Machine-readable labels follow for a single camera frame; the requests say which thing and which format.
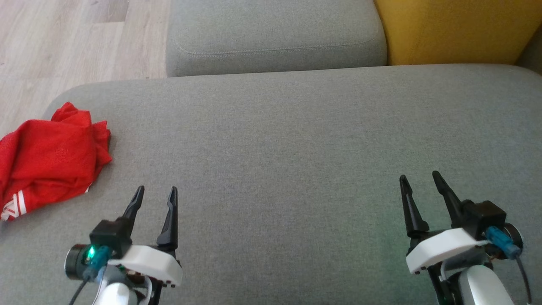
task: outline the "blue connector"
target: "blue connector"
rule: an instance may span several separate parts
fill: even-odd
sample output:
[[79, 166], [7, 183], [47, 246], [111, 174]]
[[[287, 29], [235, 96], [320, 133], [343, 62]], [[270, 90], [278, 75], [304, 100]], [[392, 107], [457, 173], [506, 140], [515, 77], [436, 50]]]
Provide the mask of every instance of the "blue connector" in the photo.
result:
[[514, 241], [495, 226], [487, 228], [486, 238], [499, 247], [510, 259], [516, 259], [521, 254], [521, 249], [514, 245]]
[[83, 271], [83, 280], [87, 282], [94, 280], [98, 276], [100, 269], [107, 265], [107, 261], [111, 258], [111, 252], [108, 246], [101, 246]]

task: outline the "red garment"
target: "red garment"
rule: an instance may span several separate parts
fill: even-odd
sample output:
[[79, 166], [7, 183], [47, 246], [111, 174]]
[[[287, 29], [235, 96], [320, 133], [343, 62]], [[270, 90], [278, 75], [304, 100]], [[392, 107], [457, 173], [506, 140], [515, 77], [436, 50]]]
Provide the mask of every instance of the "red garment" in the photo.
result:
[[107, 122], [65, 103], [51, 121], [29, 120], [0, 141], [1, 219], [85, 193], [111, 161]]

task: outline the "yellow cushion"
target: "yellow cushion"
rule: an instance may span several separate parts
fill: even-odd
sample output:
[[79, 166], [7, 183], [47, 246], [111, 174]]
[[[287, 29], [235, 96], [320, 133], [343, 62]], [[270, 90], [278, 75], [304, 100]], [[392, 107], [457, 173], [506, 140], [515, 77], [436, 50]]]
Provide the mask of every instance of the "yellow cushion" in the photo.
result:
[[514, 64], [542, 23], [542, 0], [375, 0], [389, 65]]

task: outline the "robotic arm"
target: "robotic arm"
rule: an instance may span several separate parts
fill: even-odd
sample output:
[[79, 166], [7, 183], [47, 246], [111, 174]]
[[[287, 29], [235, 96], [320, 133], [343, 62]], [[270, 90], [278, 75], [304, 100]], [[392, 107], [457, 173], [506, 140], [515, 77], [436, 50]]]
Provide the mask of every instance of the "robotic arm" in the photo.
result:
[[515, 259], [530, 304], [531, 292], [519, 258], [523, 240], [519, 231], [505, 222], [506, 213], [490, 201], [459, 201], [437, 171], [433, 172], [433, 180], [444, 197], [451, 229], [429, 231], [414, 203], [407, 177], [399, 179], [406, 234], [410, 237], [406, 254], [410, 273], [428, 272], [439, 305], [513, 305], [493, 272], [492, 260]]
[[131, 234], [145, 188], [140, 186], [122, 217], [102, 220], [90, 233], [90, 244], [74, 245], [64, 270], [82, 281], [70, 304], [87, 282], [99, 285], [94, 305], [157, 305], [162, 287], [180, 285], [183, 270], [176, 260], [177, 188], [168, 197], [168, 212], [156, 245], [133, 245]]

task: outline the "gray sofa seat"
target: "gray sofa seat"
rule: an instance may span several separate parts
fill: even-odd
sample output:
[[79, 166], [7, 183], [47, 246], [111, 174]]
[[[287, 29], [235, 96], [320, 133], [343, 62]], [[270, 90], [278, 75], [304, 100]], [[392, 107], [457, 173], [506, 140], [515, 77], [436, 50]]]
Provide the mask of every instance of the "gray sofa seat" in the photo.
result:
[[[2, 224], [5, 304], [68, 302], [62, 266], [101, 219], [146, 193], [132, 238], [156, 240], [179, 189], [180, 287], [163, 304], [430, 304], [409, 274], [398, 179], [449, 228], [431, 178], [491, 200], [542, 287], [542, 77], [500, 65], [393, 66], [105, 82], [60, 95], [108, 120], [113, 162], [90, 191]], [[515, 263], [495, 269], [519, 303]], [[80, 304], [91, 303], [88, 285]], [[535, 294], [535, 303], [540, 302]]]
[[173, 0], [167, 75], [386, 65], [372, 0]]

